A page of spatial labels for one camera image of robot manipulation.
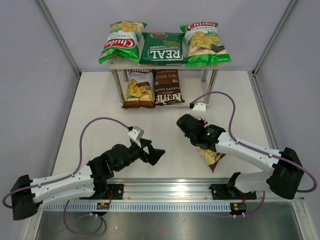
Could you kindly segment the green Chuba seaweed bag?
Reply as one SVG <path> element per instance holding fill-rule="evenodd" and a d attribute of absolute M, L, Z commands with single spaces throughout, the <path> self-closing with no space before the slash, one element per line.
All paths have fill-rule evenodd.
<path fill-rule="evenodd" d="M 139 43 L 146 26 L 145 22 L 140 21 L 119 21 L 111 24 L 108 38 L 98 59 L 99 64 L 114 57 L 139 62 Z"/>
<path fill-rule="evenodd" d="M 180 25 L 187 44 L 186 67 L 213 66 L 232 61 L 218 34 L 218 25 L 214 21 Z"/>

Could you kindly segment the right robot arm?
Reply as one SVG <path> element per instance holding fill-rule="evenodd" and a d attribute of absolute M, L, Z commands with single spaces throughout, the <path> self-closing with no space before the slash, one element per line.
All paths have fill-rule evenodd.
<path fill-rule="evenodd" d="M 224 128 L 205 125 L 190 114 L 180 117 L 176 124 L 193 146 L 235 157 L 261 170 L 234 173 L 226 189 L 230 197 L 239 198 L 252 191 L 270 191 L 287 200 L 295 197 L 304 172 L 293 149 L 286 147 L 280 151 L 236 140 Z"/>

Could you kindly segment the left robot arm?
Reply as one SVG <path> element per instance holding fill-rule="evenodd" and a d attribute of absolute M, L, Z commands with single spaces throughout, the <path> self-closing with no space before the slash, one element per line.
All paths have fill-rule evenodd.
<path fill-rule="evenodd" d="M 83 165 L 77 173 L 64 172 L 43 178 L 20 176 L 11 189 L 12 218 L 27 219 L 39 210 L 72 199 L 103 199 L 108 194 L 107 181 L 136 160 L 154 166 L 165 150 L 154 148 L 151 140 L 129 147 L 116 144 L 100 156 Z"/>

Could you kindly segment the brown Kettle chips bag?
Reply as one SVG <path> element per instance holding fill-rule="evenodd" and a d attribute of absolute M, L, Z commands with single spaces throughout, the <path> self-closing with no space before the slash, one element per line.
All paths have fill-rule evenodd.
<path fill-rule="evenodd" d="M 184 103 L 177 69 L 156 69 L 154 71 L 154 104 L 165 106 Z"/>

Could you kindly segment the green Real chips bag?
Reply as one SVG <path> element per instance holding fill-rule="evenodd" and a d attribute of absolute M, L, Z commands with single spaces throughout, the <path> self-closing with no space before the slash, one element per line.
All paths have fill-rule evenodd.
<path fill-rule="evenodd" d="M 139 64 L 183 65 L 187 62 L 183 54 L 182 33 L 143 32 L 144 45 Z"/>

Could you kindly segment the brown Chuba bag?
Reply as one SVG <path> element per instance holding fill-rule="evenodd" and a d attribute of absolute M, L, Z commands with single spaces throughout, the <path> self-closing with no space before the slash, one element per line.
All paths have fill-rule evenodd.
<path fill-rule="evenodd" d="M 226 155 L 225 153 L 217 152 L 216 147 L 216 144 L 219 142 L 218 138 L 226 130 L 217 125 L 208 124 L 205 120 L 201 120 L 200 122 L 203 124 L 203 130 L 199 136 L 201 149 L 199 152 L 213 173 L 219 160 Z"/>
<path fill-rule="evenodd" d="M 152 69 L 129 69 L 128 85 L 122 108 L 153 109 L 155 108 L 154 100 L 154 71 Z"/>

